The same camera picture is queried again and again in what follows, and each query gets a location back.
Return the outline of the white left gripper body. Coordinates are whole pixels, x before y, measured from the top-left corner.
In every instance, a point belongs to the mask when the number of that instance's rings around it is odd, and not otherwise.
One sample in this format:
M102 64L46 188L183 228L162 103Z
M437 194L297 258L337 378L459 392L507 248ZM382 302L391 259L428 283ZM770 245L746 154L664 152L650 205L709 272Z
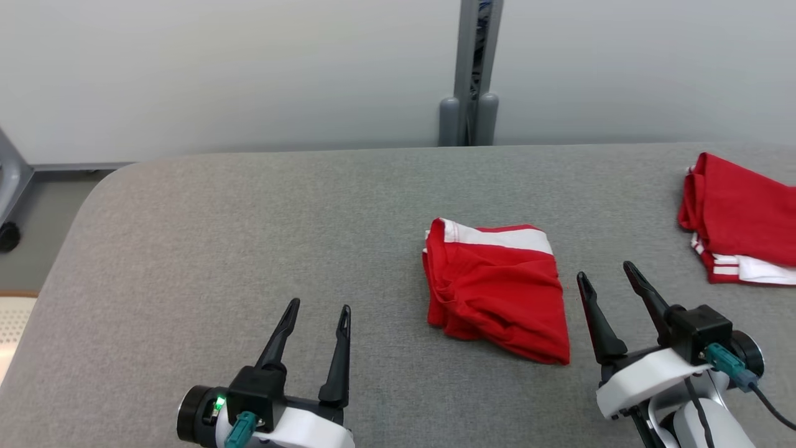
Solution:
M245 441L231 447L355 447L352 433L344 426L310 411L286 408L275 430L253 428Z

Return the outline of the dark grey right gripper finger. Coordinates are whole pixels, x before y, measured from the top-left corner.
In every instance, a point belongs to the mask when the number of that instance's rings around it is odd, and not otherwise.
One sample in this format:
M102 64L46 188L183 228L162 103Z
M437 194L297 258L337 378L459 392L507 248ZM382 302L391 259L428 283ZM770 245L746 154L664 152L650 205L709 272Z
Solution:
M661 347L668 347L671 337L671 331L666 320L669 305L633 262L623 261L622 268L635 294L642 299L649 317L653 321L657 331L657 343Z
M608 319L600 309L597 293L585 272L580 271L576 276L577 286L581 296L581 304L585 310L586 326L588 326L595 360L601 366L608 365L628 353L627 346L609 324Z

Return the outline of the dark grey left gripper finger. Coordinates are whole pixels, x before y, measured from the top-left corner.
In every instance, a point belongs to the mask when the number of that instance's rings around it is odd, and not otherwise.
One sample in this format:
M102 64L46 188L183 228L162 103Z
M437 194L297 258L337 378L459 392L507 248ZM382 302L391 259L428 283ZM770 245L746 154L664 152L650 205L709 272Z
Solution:
M349 405L349 375L351 360L351 309L344 304L336 324L335 351L330 363L326 383L318 392L321 405L345 409Z
M282 313L282 317L271 334L268 343L262 350L261 356L256 362L256 368L284 370L282 355L284 354L287 339L294 331L300 303L301 301L298 297L290 301L284 313Z

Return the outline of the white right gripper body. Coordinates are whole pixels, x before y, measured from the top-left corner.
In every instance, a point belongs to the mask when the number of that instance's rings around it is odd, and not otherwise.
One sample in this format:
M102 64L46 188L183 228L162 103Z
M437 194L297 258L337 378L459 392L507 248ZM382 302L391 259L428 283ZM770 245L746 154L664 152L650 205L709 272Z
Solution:
M688 399L684 380L695 373L701 374L693 380L696 393L713 399L713 379L708 369L708 364L695 366L671 348L645 355L600 386L596 392L599 411L605 419L612 419L634 406L641 410L646 402L648 410L642 415L653 420L657 412L680 406Z

